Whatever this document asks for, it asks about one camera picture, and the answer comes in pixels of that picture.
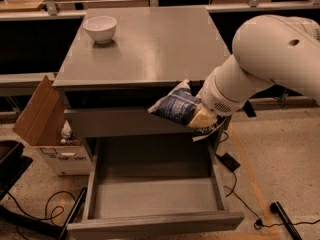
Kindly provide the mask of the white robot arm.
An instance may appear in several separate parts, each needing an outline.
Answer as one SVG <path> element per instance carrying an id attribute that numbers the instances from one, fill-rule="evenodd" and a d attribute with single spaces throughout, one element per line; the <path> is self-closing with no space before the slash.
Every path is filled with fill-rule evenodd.
<path id="1" fill-rule="evenodd" d="M 303 17 L 256 16 L 243 23 L 232 55 L 206 78 L 189 126 L 208 127 L 273 85 L 320 103 L 320 26 Z"/>

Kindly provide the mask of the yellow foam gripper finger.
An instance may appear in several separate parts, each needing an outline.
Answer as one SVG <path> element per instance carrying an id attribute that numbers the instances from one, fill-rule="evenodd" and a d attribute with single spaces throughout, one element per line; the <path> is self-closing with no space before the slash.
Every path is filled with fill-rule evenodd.
<path id="1" fill-rule="evenodd" d="M 204 128 L 214 124 L 216 121 L 216 114 L 205 106 L 201 106 L 195 111 L 188 126 L 191 128 Z"/>

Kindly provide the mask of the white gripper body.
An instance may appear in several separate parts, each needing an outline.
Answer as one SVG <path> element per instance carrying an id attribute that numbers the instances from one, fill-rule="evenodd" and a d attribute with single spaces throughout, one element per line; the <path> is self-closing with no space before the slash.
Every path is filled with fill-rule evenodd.
<path id="1" fill-rule="evenodd" d="M 245 101 L 231 101 L 219 91 L 216 83 L 218 72 L 219 67 L 216 67 L 205 79 L 198 96 L 202 104 L 217 116 L 231 116 L 245 105 Z"/>

